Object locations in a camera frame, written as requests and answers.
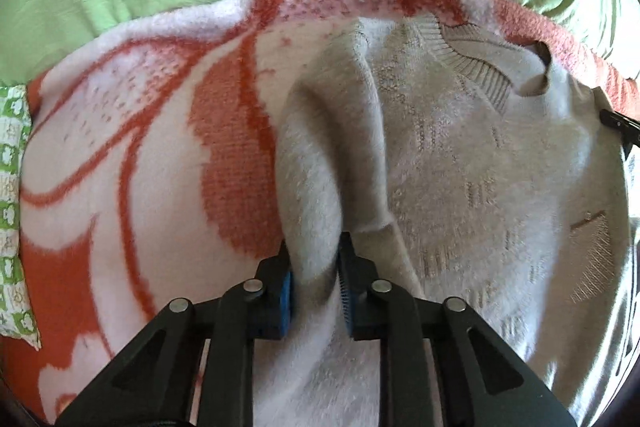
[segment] blanket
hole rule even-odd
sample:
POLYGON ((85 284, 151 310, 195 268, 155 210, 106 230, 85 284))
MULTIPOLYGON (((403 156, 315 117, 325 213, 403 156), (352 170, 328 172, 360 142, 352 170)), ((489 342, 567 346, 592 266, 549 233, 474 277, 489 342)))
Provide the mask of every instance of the blanket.
MULTIPOLYGON (((28 90, 21 255, 42 349, 5 342, 18 397, 53 421, 172 298, 250 277, 283 237, 275 130, 292 85, 355 18, 427 13, 543 41, 613 108, 640 114, 635 83, 508 0, 225 0, 120 25, 28 90)), ((620 375, 637 354, 625 356, 620 375)))

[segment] green patterned cloth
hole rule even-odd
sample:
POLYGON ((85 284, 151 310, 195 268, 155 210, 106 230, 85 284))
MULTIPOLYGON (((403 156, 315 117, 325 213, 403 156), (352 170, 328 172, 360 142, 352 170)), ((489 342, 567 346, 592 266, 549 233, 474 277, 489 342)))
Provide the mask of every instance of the green patterned cloth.
POLYGON ((18 257, 20 167, 31 132, 26 87, 0 87, 0 108, 0 335, 24 339, 40 349, 18 257))

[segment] black object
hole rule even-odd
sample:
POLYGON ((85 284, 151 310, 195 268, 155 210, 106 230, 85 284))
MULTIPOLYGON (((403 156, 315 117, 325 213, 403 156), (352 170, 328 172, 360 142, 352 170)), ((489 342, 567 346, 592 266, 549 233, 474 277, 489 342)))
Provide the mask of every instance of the black object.
POLYGON ((446 427, 575 427, 533 371, 463 299, 416 299, 378 278, 343 233, 338 250, 350 336, 381 339, 380 427, 431 427, 424 350, 431 340, 446 427))
POLYGON ((600 110, 600 122, 607 127, 616 129, 622 134, 622 150, 625 160, 634 145, 640 147, 640 122, 623 115, 620 112, 607 109, 600 110))
POLYGON ((174 299, 63 411, 56 427, 189 426, 195 380, 211 339, 198 411, 202 427, 253 424, 254 339, 279 340, 290 320, 284 246, 255 279, 193 305, 174 299))

